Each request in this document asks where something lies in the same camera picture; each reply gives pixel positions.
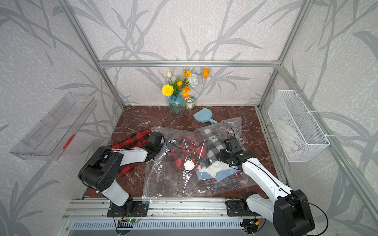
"clear acrylic shelf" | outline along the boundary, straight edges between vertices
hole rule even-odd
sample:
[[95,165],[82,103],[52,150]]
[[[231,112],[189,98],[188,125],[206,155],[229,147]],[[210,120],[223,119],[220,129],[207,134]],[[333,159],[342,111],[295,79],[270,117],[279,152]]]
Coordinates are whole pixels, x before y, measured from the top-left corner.
[[96,105],[92,96],[67,93],[11,153],[24,160],[58,160]]

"blue glass vase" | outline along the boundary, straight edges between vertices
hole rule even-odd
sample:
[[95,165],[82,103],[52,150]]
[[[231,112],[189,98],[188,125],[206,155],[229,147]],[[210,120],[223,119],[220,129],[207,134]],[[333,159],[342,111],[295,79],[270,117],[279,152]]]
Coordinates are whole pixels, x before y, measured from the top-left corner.
[[173,114],[181,114],[184,112],[184,98],[181,93],[174,94],[168,98],[169,109]]

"vacuum storage bag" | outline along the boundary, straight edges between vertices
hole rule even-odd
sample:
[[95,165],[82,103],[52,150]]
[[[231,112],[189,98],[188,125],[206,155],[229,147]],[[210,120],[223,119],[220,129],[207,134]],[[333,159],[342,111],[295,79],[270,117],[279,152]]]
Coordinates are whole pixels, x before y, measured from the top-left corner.
[[217,194],[246,188],[256,183],[246,174],[217,160],[225,140],[242,140],[241,117],[223,120],[195,130],[175,130],[155,126],[165,144],[155,160],[146,163],[143,201],[159,198],[216,197]]

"vent grille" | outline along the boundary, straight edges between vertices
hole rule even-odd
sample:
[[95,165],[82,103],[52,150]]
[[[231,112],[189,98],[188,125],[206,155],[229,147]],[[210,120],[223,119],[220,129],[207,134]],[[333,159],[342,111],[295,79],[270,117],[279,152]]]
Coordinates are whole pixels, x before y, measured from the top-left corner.
[[[135,224],[121,223],[123,227],[134,230],[169,229],[240,229],[238,219],[159,219],[140,220]],[[114,229],[113,220],[76,220],[71,230],[109,230]]]

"white tulip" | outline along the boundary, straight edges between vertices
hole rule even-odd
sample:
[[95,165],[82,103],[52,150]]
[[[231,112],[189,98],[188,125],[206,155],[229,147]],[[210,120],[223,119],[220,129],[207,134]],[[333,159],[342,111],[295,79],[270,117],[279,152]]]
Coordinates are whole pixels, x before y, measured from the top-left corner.
[[198,76],[196,74],[191,74],[189,77],[188,77],[188,82],[189,82],[189,85],[193,88],[195,88],[197,85],[198,85]]

